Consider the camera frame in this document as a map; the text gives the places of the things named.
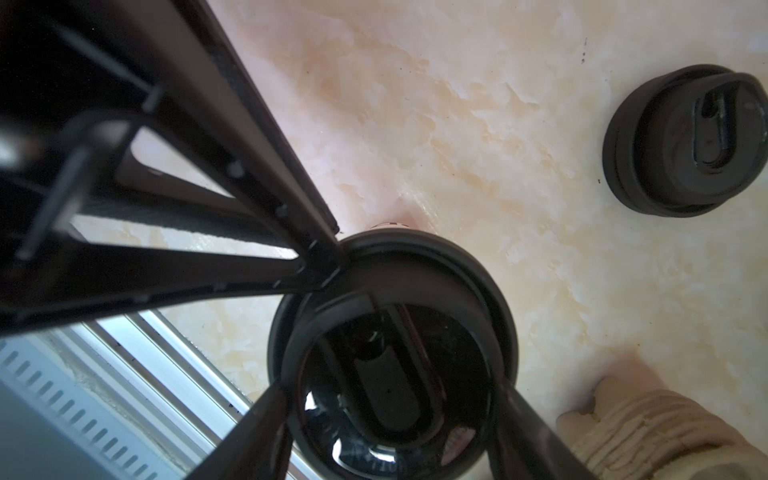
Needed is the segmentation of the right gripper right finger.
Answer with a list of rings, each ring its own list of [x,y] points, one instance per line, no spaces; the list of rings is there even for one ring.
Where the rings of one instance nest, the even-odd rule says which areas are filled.
[[[488,458],[495,479],[588,480],[594,475],[508,383],[495,392]]]

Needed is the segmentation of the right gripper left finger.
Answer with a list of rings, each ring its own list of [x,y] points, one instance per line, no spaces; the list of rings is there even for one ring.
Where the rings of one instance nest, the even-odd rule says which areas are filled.
[[[273,383],[187,480],[285,479],[293,438],[289,403]]]

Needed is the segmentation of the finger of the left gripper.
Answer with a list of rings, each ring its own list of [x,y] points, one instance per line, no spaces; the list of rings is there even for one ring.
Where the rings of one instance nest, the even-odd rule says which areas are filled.
[[[287,248],[87,243],[75,215]],[[337,223],[206,1],[1,5],[1,332],[304,293]]]

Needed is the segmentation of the black coffee cup lid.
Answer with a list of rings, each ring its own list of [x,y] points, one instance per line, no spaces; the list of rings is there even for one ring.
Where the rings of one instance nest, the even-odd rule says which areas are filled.
[[[456,479],[491,443],[497,389],[517,376],[511,311],[486,269],[419,230],[342,243],[348,266],[289,294],[268,372],[287,426],[328,479]]]

